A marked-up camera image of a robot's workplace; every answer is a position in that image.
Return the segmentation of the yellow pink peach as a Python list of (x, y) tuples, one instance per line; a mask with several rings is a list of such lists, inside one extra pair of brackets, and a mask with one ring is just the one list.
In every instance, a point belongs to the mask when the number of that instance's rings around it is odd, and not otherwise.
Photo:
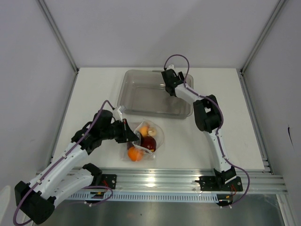
[(141, 133), (141, 135), (143, 137), (146, 137), (146, 136), (148, 136), (148, 129), (149, 129), (148, 126), (142, 126), (139, 128), (139, 132)]

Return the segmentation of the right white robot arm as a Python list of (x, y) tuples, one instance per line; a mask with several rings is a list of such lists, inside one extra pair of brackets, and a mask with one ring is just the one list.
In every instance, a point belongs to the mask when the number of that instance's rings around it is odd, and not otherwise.
[(186, 83), (182, 72), (176, 73), (172, 68), (165, 68), (161, 74), (166, 92), (193, 106), (195, 124), (200, 131), (204, 132), (213, 150), (215, 186), (220, 190), (227, 189), (237, 175), (224, 150), (225, 146), (220, 133), (223, 125), (223, 114), (216, 97), (198, 94)]

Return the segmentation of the dark red apple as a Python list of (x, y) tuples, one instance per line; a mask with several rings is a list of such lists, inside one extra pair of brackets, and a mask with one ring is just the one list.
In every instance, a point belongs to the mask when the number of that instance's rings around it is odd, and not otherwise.
[(157, 149), (157, 142), (155, 138), (146, 136), (142, 138), (141, 147), (144, 147), (152, 152), (155, 152)]

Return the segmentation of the white garlic bulb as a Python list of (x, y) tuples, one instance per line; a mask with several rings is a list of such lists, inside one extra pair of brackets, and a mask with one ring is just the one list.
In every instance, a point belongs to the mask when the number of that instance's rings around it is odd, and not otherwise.
[(149, 127), (147, 132), (148, 135), (151, 137), (155, 137), (157, 135), (157, 130), (154, 127)]

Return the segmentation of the orange fruit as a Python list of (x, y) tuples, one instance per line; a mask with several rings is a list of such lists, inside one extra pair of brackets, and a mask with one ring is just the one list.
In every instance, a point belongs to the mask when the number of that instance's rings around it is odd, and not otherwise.
[(131, 161), (140, 161), (143, 159), (144, 153), (133, 146), (128, 149), (127, 155)]

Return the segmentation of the clear zip top bag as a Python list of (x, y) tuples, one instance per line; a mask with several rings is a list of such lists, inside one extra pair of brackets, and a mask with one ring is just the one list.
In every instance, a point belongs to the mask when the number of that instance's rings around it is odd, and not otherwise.
[(165, 140), (163, 129), (146, 119), (141, 122), (131, 122), (129, 127), (138, 136), (138, 140), (124, 145), (120, 153), (121, 160), (131, 162), (155, 160)]

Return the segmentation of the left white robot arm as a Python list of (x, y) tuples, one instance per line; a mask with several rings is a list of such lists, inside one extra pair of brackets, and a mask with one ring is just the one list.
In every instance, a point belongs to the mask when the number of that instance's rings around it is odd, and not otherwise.
[(29, 220), (39, 225), (45, 222), (55, 208), (70, 195), (81, 189), (112, 188), (103, 185), (103, 172), (92, 163), (85, 164), (77, 173), (66, 179), (74, 166), (87, 158), (105, 140), (117, 143), (138, 141), (126, 119), (115, 119), (113, 112), (99, 110), (93, 121), (86, 123), (71, 138), (62, 154), (49, 164), (39, 175), (26, 183), (20, 181), (15, 186), (17, 209)]

